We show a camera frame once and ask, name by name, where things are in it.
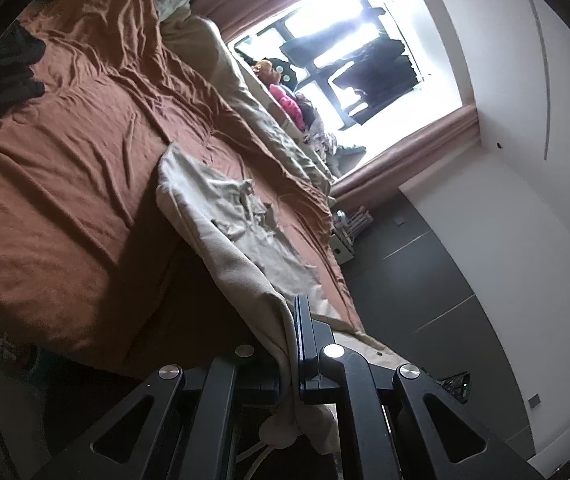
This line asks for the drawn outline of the beige coat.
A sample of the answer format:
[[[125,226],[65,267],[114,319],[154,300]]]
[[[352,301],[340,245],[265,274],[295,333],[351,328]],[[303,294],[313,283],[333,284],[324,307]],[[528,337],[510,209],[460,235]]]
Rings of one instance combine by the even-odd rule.
[[[288,448],[304,434],[317,452],[338,452],[335,410],[326,404],[306,406],[294,392],[299,377],[294,300],[308,297],[312,318],[327,323],[340,344],[370,364],[394,370],[401,357],[340,318],[317,270],[303,263],[274,208],[254,190],[253,180],[224,176],[172,144],[158,162],[156,201],[251,333],[276,359],[284,391],[260,427],[261,442]]]

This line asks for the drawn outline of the dark hanging clothes at window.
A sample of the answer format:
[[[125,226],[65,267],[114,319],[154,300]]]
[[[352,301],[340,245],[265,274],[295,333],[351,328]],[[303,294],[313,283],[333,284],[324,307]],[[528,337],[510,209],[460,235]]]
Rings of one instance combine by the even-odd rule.
[[[286,41],[280,50],[291,65],[309,73],[296,90],[315,88],[337,115],[341,130],[364,125],[420,83],[406,44],[380,32],[344,39],[303,36]]]

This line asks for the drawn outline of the white storage rack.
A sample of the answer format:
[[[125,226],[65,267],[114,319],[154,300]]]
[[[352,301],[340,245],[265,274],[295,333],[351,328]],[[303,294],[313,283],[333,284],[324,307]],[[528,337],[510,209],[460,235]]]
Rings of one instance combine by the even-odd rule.
[[[339,264],[354,258],[354,242],[372,223],[374,219],[364,207],[358,208],[352,214],[342,210],[332,213],[332,234],[329,237],[329,247]]]

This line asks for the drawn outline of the brown bed blanket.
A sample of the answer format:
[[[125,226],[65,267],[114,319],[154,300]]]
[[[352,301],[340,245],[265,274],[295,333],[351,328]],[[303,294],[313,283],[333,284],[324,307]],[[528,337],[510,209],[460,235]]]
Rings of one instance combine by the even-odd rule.
[[[28,15],[45,92],[0,119],[0,331],[131,377],[210,360],[245,324],[156,204],[171,144],[250,179],[341,326],[362,326],[325,196],[162,42],[154,0],[54,0]]]

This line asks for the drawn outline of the pink garment on sill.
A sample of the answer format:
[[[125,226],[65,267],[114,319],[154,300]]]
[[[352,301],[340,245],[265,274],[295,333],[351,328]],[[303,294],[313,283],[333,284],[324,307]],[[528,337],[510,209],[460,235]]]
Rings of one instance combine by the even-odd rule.
[[[268,86],[268,90],[270,90],[271,96],[297,126],[297,128],[300,131],[306,130],[306,123],[303,119],[302,110],[289,89],[281,84],[270,84]]]

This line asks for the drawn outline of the plush toy on sill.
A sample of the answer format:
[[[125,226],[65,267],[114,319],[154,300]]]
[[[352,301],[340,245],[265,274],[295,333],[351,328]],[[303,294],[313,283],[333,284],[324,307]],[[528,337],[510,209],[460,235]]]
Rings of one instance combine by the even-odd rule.
[[[280,84],[291,92],[297,89],[298,78],[292,65],[280,58],[262,58],[253,64],[252,70],[266,88]]]

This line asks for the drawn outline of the olive beige duvet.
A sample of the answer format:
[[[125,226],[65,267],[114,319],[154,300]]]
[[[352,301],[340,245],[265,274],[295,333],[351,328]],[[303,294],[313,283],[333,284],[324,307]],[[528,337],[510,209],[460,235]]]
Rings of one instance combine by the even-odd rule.
[[[164,45],[212,84],[285,169],[329,194],[332,177],[325,163],[303,143],[302,133],[250,68],[230,52],[212,21],[197,15],[168,18],[160,30]]]

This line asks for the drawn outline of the black folded garment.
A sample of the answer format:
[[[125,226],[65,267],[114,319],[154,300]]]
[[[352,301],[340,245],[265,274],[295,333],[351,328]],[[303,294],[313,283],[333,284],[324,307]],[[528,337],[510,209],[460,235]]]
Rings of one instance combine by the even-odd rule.
[[[0,37],[0,116],[45,93],[44,84],[34,78],[32,70],[45,52],[46,43],[19,22],[13,22]]]

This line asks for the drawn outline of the pink curtain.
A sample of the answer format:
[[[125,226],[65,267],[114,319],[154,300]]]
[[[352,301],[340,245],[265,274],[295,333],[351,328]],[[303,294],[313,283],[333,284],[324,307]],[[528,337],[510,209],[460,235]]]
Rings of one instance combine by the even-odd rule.
[[[232,39],[268,16],[302,0],[192,0],[193,9],[214,21],[225,39]],[[444,0],[425,0],[451,63],[463,106],[412,132],[387,148],[353,176],[337,184],[335,196],[353,200],[380,191],[381,185],[396,188],[479,136],[478,114],[468,64],[460,37]]]

